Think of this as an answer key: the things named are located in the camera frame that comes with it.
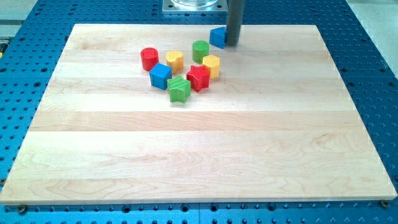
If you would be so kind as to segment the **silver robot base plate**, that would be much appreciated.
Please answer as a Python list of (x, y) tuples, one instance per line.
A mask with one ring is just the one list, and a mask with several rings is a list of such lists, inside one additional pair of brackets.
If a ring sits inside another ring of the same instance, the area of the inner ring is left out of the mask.
[(227, 0), (163, 0), (164, 13), (178, 12), (227, 12)]

